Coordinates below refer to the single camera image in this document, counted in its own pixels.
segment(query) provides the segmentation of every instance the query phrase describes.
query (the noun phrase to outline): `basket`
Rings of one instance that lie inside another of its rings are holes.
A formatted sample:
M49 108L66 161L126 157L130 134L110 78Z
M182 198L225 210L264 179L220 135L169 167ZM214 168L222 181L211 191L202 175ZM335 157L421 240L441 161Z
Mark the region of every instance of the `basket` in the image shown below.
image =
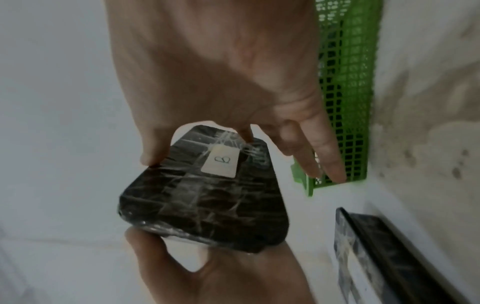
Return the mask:
M319 82L345 162L347 181L367 177L369 119L382 0L316 0L321 29ZM293 178L308 196L334 185L310 178L295 162Z

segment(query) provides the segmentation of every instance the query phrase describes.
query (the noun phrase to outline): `paper label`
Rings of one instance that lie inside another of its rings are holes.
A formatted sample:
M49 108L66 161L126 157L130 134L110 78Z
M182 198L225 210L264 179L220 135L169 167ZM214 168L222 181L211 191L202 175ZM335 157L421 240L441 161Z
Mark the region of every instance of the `paper label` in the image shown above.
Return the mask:
M237 174L240 149L225 145L214 145L203 164L201 172L234 178Z
M353 250L350 250L350 253L348 254L347 266L351 280L355 284L363 302L369 304L382 304L382 301L380 301L379 296L375 292Z

